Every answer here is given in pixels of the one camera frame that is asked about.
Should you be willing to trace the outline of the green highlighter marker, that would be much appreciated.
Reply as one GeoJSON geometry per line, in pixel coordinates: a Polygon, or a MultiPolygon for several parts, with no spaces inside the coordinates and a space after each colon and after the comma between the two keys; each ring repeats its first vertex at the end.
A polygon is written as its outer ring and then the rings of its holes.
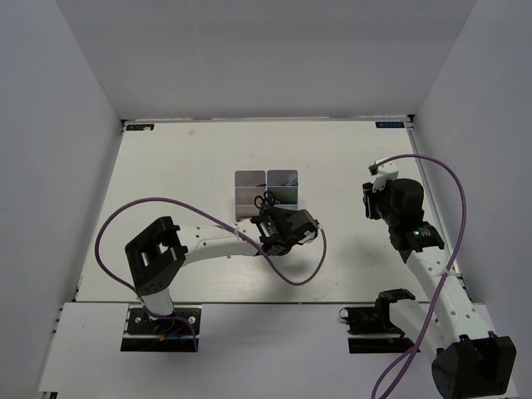
{"type": "Polygon", "coordinates": [[[281,205],[297,205],[298,201],[296,199],[281,198],[276,199],[276,203],[281,205]]]}

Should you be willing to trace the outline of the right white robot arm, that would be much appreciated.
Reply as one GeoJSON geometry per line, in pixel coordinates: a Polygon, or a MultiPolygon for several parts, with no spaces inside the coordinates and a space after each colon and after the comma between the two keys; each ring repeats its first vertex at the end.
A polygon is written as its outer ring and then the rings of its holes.
{"type": "Polygon", "coordinates": [[[388,332],[401,329],[411,340],[425,336],[419,346],[431,364],[437,391],[444,398],[494,397],[506,393],[515,364],[516,348],[498,336],[478,314],[461,281],[446,270],[444,242],[424,220],[424,189],[411,179],[371,182],[362,186],[369,219],[383,220],[393,248],[436,301],[425,311],[404,288],[379,293],[377,325],[388,332]]]}

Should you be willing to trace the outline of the black handled scissors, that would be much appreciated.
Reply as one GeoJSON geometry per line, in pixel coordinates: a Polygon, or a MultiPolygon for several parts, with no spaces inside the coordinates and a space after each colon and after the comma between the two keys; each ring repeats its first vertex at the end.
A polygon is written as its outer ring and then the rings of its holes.
{"type": "Polygon", "coordinates": [[[254,206],[259,211],[274,207],[276,204],[278,204],[278,199],[276,195],[270,190],[266,190],[261,195],[256,195],[254,197],[254,206]]]}

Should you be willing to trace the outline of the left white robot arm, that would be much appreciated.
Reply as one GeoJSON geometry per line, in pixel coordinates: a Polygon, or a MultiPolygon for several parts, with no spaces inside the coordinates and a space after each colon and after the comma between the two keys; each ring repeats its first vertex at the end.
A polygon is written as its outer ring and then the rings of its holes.
{"type": "Polygon", "coordinates": [[[319,230],[318,221],[305,209],[269,208],[227,226],[215,222],[180,227],[165,216],[133,238],[125,252],[147,322],[165,332],[175,324],[170,285],[184,266],[234,256],[284,256],[292,247],[312,242],[319,230]]]}

